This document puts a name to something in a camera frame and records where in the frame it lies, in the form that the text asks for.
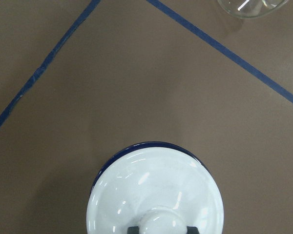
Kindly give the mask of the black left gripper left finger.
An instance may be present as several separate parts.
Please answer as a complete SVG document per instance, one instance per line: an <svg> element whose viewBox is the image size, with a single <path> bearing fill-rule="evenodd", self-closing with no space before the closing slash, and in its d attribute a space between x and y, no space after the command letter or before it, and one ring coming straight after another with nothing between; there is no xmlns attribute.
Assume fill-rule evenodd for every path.
<svg viewBox="0 0 293 234"><path fill-rule="evenodd" d="M128 227L127 234L139 234L139 226Z"/></svg>

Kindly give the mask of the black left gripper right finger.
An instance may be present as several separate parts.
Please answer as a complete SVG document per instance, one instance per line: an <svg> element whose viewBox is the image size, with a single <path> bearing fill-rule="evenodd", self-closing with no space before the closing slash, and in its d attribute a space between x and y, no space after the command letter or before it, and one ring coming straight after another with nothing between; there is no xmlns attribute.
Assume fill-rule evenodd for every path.
<svg viewBox="0 0 293 234"><path fill-rule="evenodd" d="M187 234L199 234L197 227L187 226Z"/></svg>

